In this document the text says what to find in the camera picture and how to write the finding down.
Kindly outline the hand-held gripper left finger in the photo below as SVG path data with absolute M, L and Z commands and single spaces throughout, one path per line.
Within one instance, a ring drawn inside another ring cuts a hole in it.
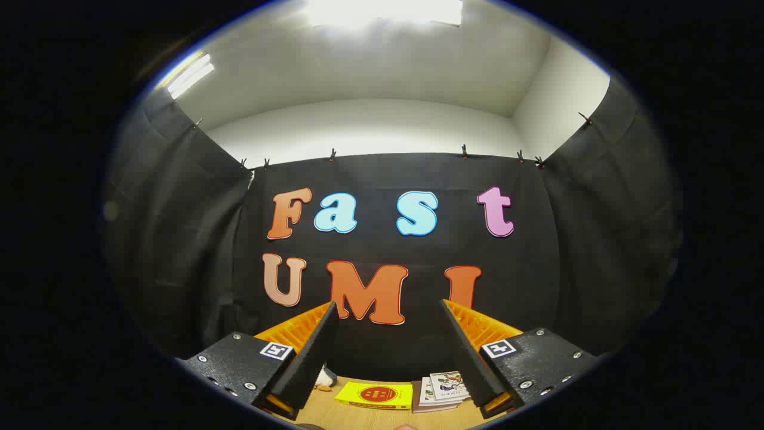
M 335 302 L 260 334 L 233 331 L 177 365 L 218 394 L 294 421 L 328 360 L 338 327 Z

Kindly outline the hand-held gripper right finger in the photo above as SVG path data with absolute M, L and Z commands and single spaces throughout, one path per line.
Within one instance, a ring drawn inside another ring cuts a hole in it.
M 600 364 L 548 328 L 521 331 L 452 300 L 441 310 L 455 369 L 485 419 L 541 402 Z

